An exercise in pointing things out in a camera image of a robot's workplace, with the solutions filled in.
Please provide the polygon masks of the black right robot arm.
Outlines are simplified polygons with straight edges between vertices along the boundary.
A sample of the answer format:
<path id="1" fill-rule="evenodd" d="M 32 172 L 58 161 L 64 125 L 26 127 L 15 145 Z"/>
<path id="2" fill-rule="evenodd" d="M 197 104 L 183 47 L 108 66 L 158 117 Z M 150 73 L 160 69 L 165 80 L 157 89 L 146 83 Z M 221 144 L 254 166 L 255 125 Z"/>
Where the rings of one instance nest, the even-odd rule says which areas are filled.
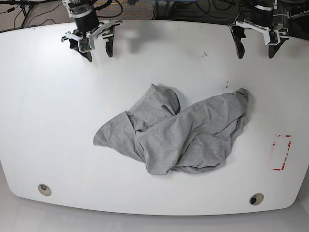
<path id="1" fill-rule="evenodd" d="M 113 57 L 113 42 L 115 27 L 122 24 L 121 20 L 110 20 L 107 23 L 100 22 L 97 11 L 109 5 L 108 0 L 101 6 L 96 7 L 95 0 L 64 0 L 69 17 L 74 19 L 77 29 L 73 32 L 66 32 L 61 38 L 64 42 L 70 42 L 70 49 L 77 51 L 88 61 L 92 61 L 91 51 L 95 49 L 95 40 L 102 37 L 106 41 L 105 50 L 108 57 Z"/>

